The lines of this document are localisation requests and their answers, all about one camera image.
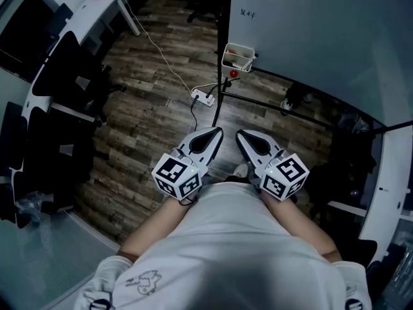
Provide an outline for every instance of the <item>person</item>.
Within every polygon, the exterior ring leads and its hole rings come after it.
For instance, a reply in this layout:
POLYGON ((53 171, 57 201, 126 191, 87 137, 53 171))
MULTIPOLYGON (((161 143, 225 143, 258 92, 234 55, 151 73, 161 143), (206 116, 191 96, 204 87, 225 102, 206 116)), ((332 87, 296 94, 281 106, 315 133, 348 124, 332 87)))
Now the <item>person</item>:
POLYGON ((247 171, 195 204, 167 198, 99 264, 75 309, 371 309, 365 268, 342 261, 289 199, 259 195, 247 171))

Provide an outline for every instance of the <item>white t-shirt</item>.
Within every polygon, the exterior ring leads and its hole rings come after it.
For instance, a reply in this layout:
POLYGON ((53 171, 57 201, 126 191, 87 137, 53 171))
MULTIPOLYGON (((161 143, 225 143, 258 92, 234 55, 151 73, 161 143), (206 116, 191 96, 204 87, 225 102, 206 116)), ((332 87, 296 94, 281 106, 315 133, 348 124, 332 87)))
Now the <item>white t-shirt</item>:
POLYGON ((75 309, 369 310, 365 269, 329 263, 278 224, 251 185, 205 187, 167 238, 133 265, 99 264, 75 309))

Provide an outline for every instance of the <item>cartoon graphic on shirt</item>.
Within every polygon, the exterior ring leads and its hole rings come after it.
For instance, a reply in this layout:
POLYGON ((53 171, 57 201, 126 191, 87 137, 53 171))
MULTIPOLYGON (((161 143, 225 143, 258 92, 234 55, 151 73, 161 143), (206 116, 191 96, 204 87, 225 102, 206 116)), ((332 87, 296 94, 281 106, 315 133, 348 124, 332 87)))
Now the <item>cartoon graphic on shirt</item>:
POLYGON ((147 271, 139 276, 139 281, 134 282, 134 279, 128 279, 125 287, 137 286, 137 291, 142 295, 150 295, 156 290, 156 283, 162 279, 156 270, 147 271))

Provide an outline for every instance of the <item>black cable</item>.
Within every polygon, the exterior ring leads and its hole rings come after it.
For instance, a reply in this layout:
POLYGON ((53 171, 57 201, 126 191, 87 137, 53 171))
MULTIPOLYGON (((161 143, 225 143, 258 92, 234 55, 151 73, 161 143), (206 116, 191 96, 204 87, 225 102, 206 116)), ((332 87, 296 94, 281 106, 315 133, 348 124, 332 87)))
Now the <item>black cable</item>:
POLYGON ((187 205, 192 205, 192 204, 194 204, 195 202, 196 202, 196 201, 191 201, 191 200, 189 200, 188 198, 184 198, 184 199, 182 199, 182 200, 178 200, 178 203, 179 203, 180 205, 184 206, 184 207, 186 207, 187 205), (186 203, 186 204, 181 203, 183 200, 186 200, 186 201, 188 201, 189 203, 186 203))
POLYGON ((192 108, 194 108, 195 102, 197 101, 197 98, 199 98, 199 96, 195 96, 194 102, 192 102, 192 106, 191 106, 191 114, 193 115, 194 119, 195 119, 195 129, 194 132, 196 131, 196 128, 198 126, 198 121, 196 120, 196 117, 194 115, 194 112, 192 112, 192 108))
MULTIPOLYGON (((230 83, 231 81, 238 80, 238 79, 239 79, 239 78, 234 78, 234 79, 228 80, 227 83, 230 83)), ((213 86, 213 87, 209 90, 208 94, 206 95, 206 98, 209 98, 209 96, 211 95, 212 91, 213 91, 217 86, 218 86, 218 85, 215 85, 215 86, 213 86)))

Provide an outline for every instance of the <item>wooden floor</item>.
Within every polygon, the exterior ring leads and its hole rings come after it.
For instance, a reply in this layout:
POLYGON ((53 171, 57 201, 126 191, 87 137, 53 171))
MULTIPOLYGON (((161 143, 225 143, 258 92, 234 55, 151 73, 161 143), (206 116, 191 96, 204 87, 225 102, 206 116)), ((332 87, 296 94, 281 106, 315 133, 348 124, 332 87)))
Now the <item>wooden floor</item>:
MULTIPOLYGON (((171 67, 192 88, 217 79, 217 29, 212 21, 186 19, 192 12, 186 0, 148 0, 136 15, 159 45, 171 67)), ((112 81, 127 86, 112 94, 105 106, 108 122, 97 129, 96 149, 110 159, 95 158, 91 179, 78 186, 76 211, 103 234, 121 243, 162 202, 151 170, 164 152, 170 152, 195 127, 192 100, 185 86, 169 71, 161 54, 142 33, 125 30, 103 61, 110 65, 112 81)), ((229 92, 279 105, 291 84, 260 72, 233 82, 229 92)), ((196 103, 198 129, 210 127, 216 105, 196 103)), ((334 109, 316 98, 297 110, 331 123, 334 109)), ((297 153, 310 169, 327 161, 331 133, 323 127, 243 101, 225 98, 218 119, 225 133, 209 173, 223 180, 241 163, 235 142, 239 129, 253 129, 274 137, 290 153, 297 153)), ((297 197, 306 211, 307 194, 297 197)))

